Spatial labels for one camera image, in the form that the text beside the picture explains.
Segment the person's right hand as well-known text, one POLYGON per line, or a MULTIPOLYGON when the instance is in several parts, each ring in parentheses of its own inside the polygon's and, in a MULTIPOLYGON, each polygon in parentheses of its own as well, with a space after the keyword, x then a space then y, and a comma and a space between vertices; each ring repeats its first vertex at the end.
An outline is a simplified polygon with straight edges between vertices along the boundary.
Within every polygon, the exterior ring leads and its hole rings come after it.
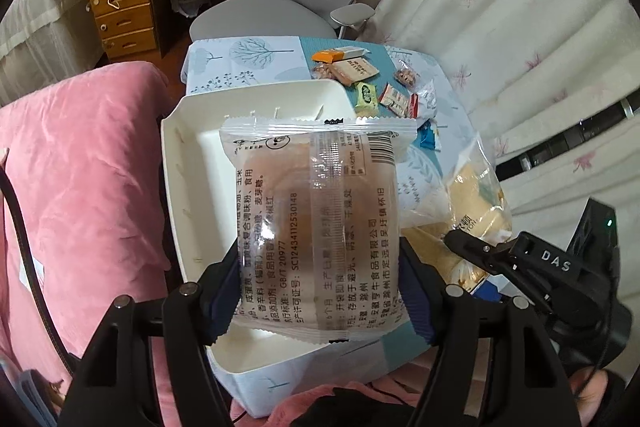
POLYGON ((599 410, 618 398, 626 387, 620 375, 591 366, 578 369, 568 382, 583 426, 588 426, 599 410))

